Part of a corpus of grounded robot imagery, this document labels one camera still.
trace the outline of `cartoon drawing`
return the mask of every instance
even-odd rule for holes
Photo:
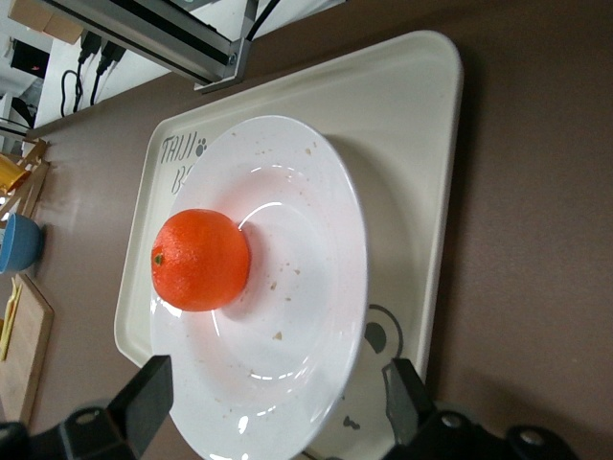
[[[198,147],[195,148],[195,156],[201,156],[207,149],[207,140],[203,137],[198,139]]]
[[[345,393],[327,422],[330,429],[317,436],[303,453],[305,458],[376,459],[387,453],[395,437],[386,414],[384,372],[392,358],[400,357],[403,346],[402,329],[394,315],[371,304],[360,355]]]

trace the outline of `wooden stand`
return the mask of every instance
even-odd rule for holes
[[[31,174],[17,189],[9,193],[0,192],[0,197],[5,199],[5,202],[0,205],[0,219],[12,210],[17,205],[15,212],[26,218],[29,218],[36,205],[36,200],[40,194],[42,183],[47,175],[49,169],[49,163],[42,159],[45,151],[47,150],[47,143],[44,141],[37,141],[26,156],[17,156],[10,153],[3,153],[5,156],[16,160],[15,163],[24,168],[28,168]],[[0,221],[0,228],[5,228],[6,222]]]

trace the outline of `orange fruit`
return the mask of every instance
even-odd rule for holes
[[[249,274],[243,233],[217,211],[188,209],[170,217],[151,250],[158,295],[184,311],[208,311],[234,300]]]

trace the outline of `table surface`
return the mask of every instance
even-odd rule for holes
[[[111,398],[136,368],[113,318],[158,123],[414,30],[449,36],[465,89],[427,387],[501,434],[546,426],[613,457],[613,8],[608,0],[352,0],[257,40],[240,86],[166,75],[34,132],[52,162],[30,271],[55,309],[33,432]],[[146,459],[195,458],[170,419]]]

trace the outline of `wooden cutting board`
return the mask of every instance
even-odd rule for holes
[[[30,421],[34,396],[49,341],[54,312],[32,281],[16,275],[23,285],[11,333],[7,359],[0,361],[0,403],[7,421]],[[0,309],[6,305],[0,301]]]

